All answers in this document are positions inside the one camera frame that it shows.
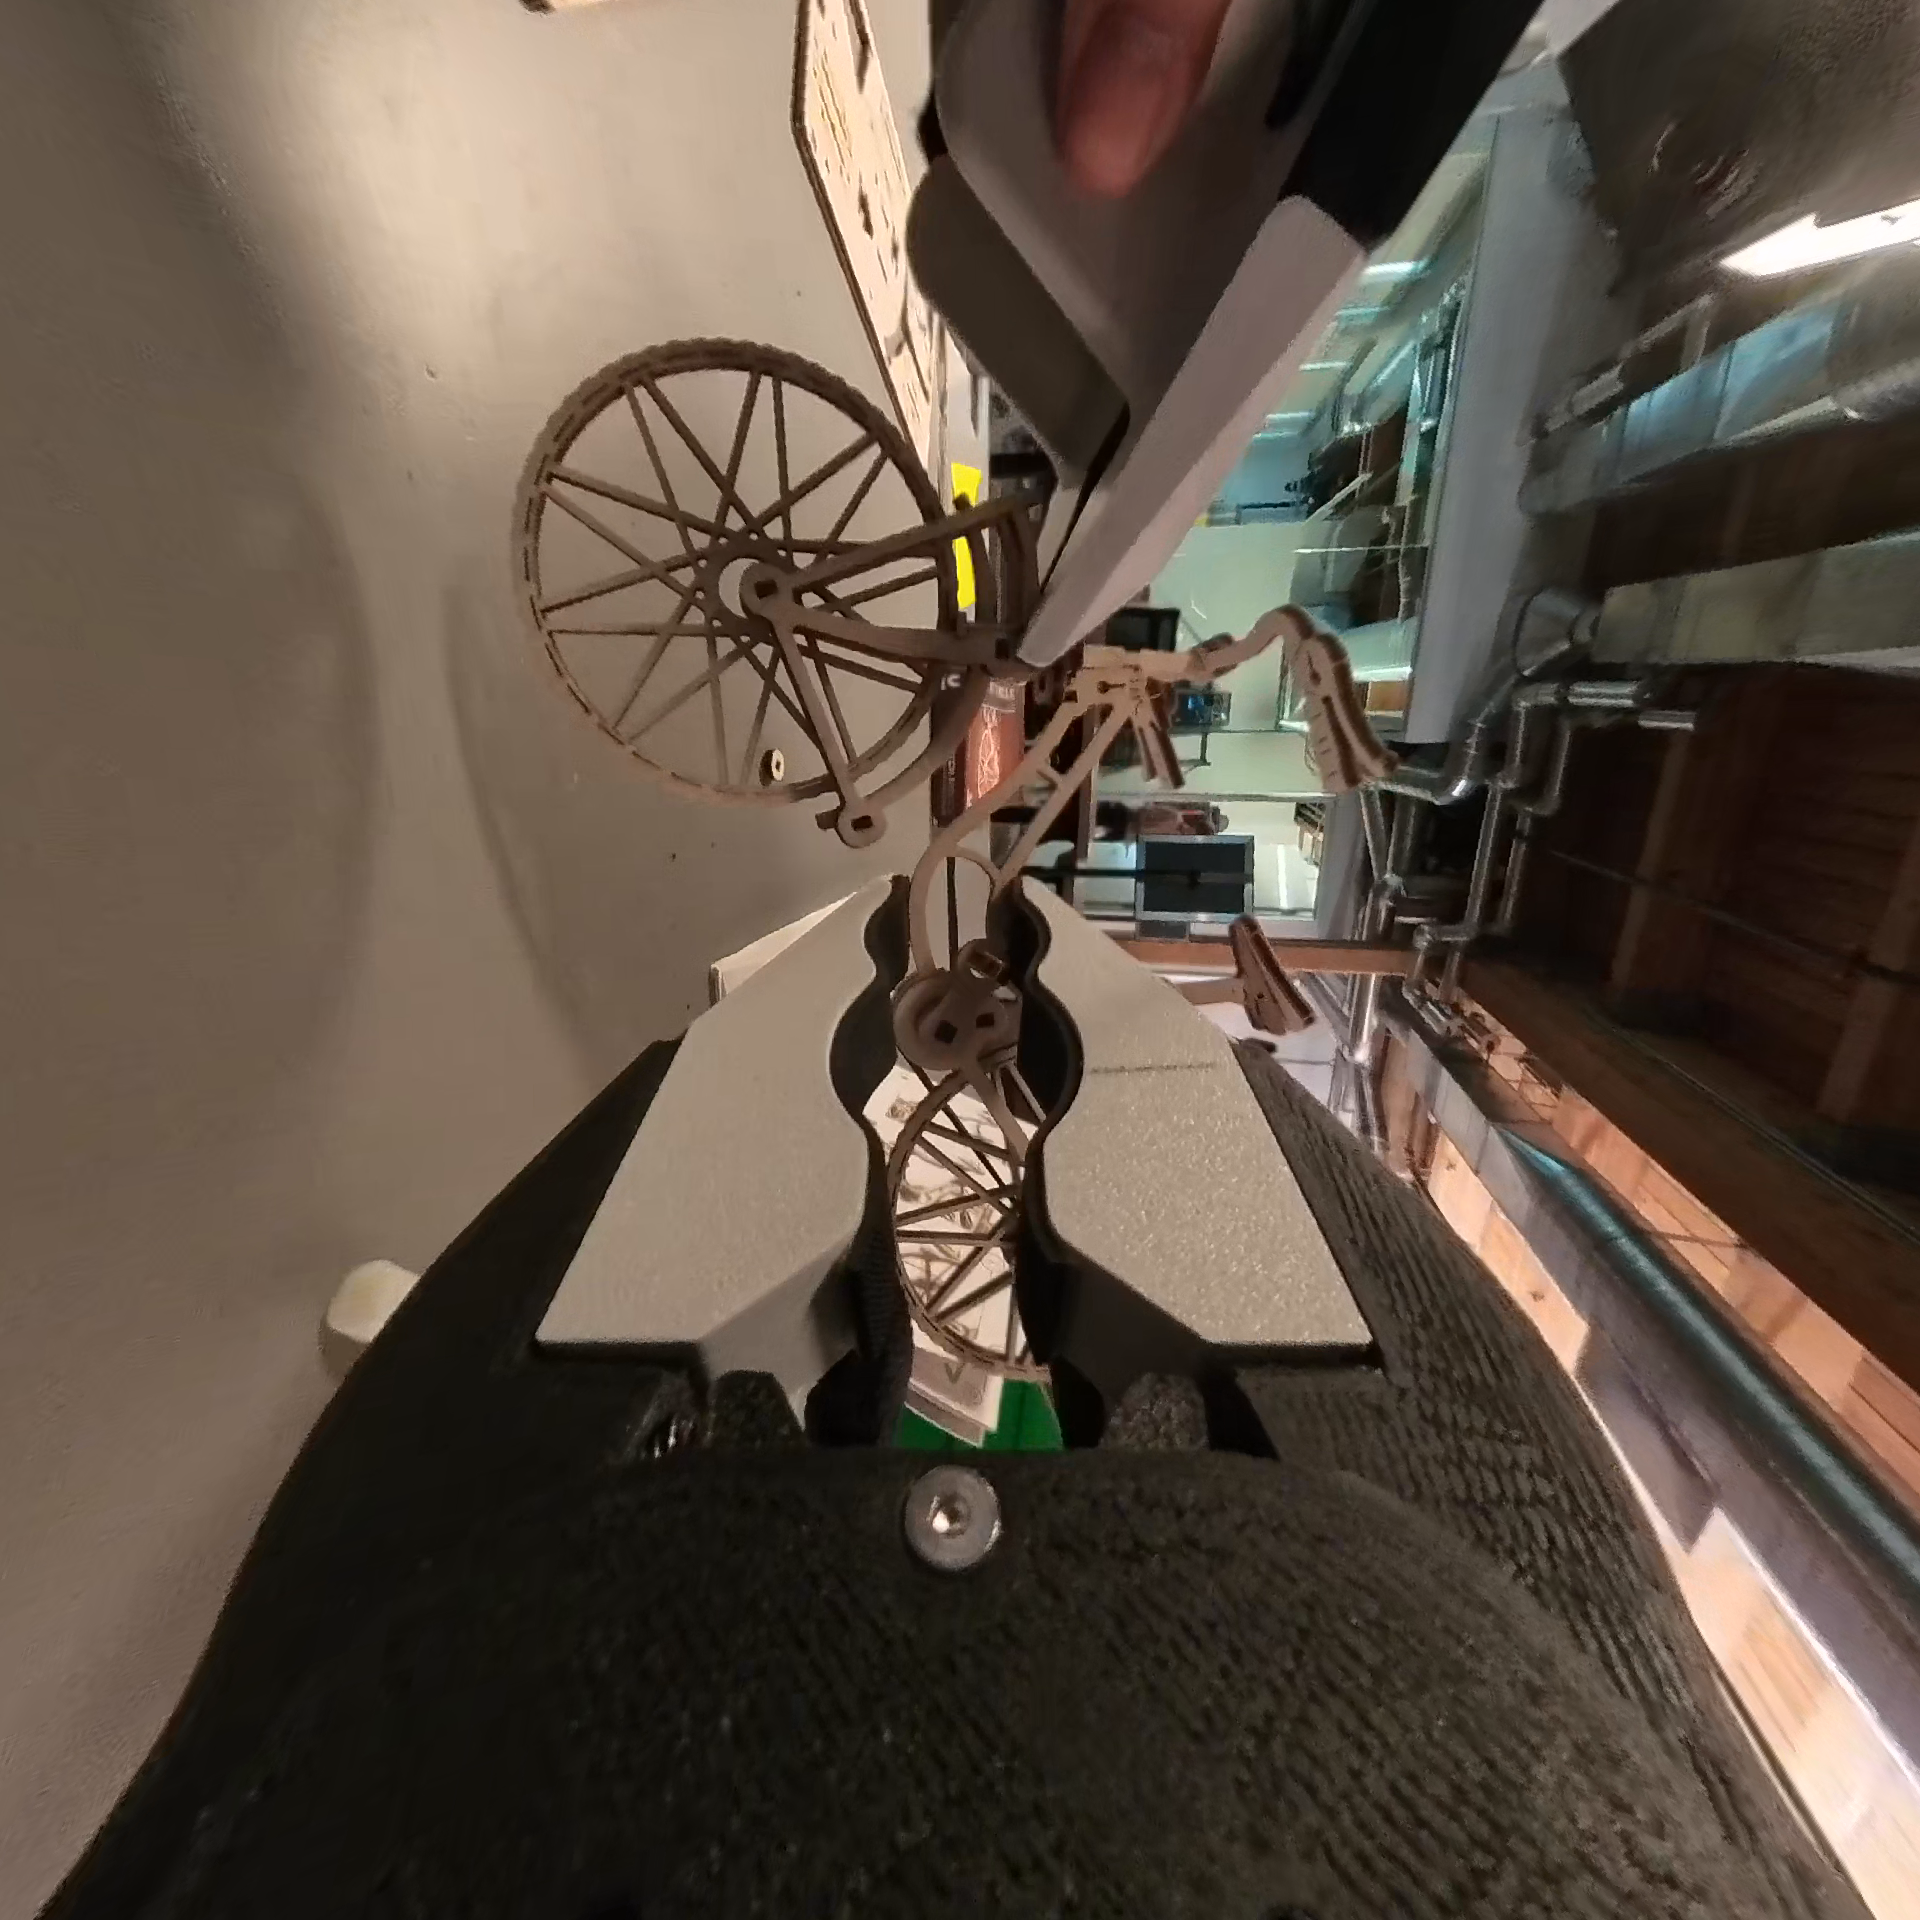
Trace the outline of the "bent metal pipes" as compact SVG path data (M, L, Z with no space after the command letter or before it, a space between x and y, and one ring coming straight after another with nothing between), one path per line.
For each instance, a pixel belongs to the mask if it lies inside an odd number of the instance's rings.
M1531 858L1563 808L1580 741L1634 729L1691 737L1697 706L1673 706L1672 675L1646 678L1510 676L1469 714L1463 734L1435 767L1401 763L1355 790L1360 892L1355 930L1405 963L1401 982L1373 988L1353 1015L1353 1040L1368 1040L1388 1010L1425 1040L1452 1045L1461 1030L1467 960L1504 943L1520 922ZM1438 812L1477 803L1479 816L1452 922L1409 919L1413 864Z

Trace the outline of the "small white plastic piece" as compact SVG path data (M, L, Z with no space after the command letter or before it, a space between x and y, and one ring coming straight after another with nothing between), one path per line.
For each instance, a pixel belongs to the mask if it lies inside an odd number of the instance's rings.
M420 1277L395 1260L352 1266L320 1318L318 1353L323 1367L336 1376L348 1374L418 1285Z

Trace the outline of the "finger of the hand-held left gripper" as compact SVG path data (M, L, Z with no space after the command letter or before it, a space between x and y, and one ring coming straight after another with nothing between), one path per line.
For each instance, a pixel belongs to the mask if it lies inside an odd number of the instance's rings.
M1052 664L1147 588L1322 339L1366 248L1312 200L1264 220L1152 416L1106 470L1022 634Z
M1093 203L1041 153L936 159L907 256L1058 479L1103 479L1152 418L1266 219L1283 151L1175 151Z

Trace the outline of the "person's left hand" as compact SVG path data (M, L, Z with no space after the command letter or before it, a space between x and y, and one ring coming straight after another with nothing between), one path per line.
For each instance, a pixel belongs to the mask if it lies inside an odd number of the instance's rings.
M1067 183L1111 200L1157 167L1208 79L1228 3L1067 3L1053 136Z

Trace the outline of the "computer monitor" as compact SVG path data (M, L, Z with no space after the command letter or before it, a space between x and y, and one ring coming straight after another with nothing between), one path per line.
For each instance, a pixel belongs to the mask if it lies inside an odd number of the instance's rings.
M1233 920L1251 911L1255 840L1248 834L1147 834L1136 851L1140 919Z

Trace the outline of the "wooden model wheel with fork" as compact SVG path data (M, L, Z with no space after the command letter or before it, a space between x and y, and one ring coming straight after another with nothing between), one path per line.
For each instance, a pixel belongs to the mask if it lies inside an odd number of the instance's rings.
M900 426L828 368L681 341L587 375L543 422L511 584L552 680L640 775L805 810L864 851L1018 675L1037 521L1030 492L952 512Z

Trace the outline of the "silver ventilation duct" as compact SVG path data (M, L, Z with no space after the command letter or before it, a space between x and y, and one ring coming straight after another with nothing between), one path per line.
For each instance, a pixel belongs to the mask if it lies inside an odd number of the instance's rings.
M1854 307L1784 315L1528 457L1524 517L1567 517L1717 463L1831 429L1916 414L1916 331L1873 339Z

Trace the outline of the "laser-cut wooden parts sheet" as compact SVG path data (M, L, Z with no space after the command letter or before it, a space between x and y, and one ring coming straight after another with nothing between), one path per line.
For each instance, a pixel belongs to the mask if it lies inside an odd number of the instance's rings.
M913 184L862 3L797 3L789 127L886 397L948 488L948 327L907 261Z

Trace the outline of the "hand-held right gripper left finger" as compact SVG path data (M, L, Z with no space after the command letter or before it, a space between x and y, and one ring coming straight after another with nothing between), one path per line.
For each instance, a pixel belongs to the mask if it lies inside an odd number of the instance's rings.
M828 902L791 949L686 1030L543 1311L548 1353L649 1353L803 1401L852 1351L845 1285L866 1208L864 1097L832 1045L877 982L867 933L893 885Z

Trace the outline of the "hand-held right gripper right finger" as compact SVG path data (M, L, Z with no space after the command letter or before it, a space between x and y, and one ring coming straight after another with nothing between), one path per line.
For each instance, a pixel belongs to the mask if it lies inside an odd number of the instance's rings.
M1031 1005L1066 1064L1023 1193L1046 1367L1350 1363L1373 1335L1222 1028L1050 892Z

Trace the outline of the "green cutting mat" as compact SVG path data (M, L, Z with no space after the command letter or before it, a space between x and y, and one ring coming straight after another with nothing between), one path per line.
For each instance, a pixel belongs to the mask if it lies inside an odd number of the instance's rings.
M909 1387L889 1444L941 1457L1061 1453L1059 1420L1041 1382L990 1374L979 1387L983 1394L972 1405Z

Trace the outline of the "long grey pipe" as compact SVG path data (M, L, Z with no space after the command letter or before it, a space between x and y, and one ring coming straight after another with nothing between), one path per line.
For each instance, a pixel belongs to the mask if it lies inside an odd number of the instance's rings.
M1485 1140L1500 1145L1535 1199L1610 1275L1650 1344L1691 1379L1716 1422L1766 1465L1861 1572L1902 1611L1916 1612L1916 1518L1837 1437L1828 1412L1542 1129L1494 1120Z

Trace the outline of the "wooden model bicycle frame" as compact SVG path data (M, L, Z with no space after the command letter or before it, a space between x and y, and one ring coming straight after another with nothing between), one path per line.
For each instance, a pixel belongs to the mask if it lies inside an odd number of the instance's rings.
M949 862L968 861L986 877L986 898L1000 901L1034 849L1047 840L1055 819L1093 785L1101 758L1122 732L1137 734L1149 776L1172 785L1181 765L1161 726L1164 696L1174 689L1212 687L1267 651L1283 652L1304 691L1308 744L1332 794L1355 794L1396 768L1394 753L1373 732L1346 645L1299 607L1266 613L1245 636L1213 636L1183 652L1091 645L1019 760L1004 763L992 780L970 783L970 804L931 837L907 881L912 966L892 996L892 1032L897 1059L923 1079L926 1093L887 1153L887 1200L897 1202L907 1165L934 1150L936 1118L952 1112L961 1097L979 1105L996 1137L975 1137L953 1120L952 1145L978 1160L987 1160L996 1146L1006 1160L996 1188L996 1224L972 1240L964 1240L959 1229L930 1236L934 1246L964 1250L941 1285L912 1277L907 1229L913 1216L893 1215L900 1289L913 1326L959 1364L1053 1387L1070 1374L1066 1360L1034 1344L1040 1328L1018 1299L1031 1140L1019 1115L1030 1111L1036 1132L1047 1124L1046 1105L1018 1067L1023 996L992 934L953 944L949 960L940 963L931 920L936 877Z

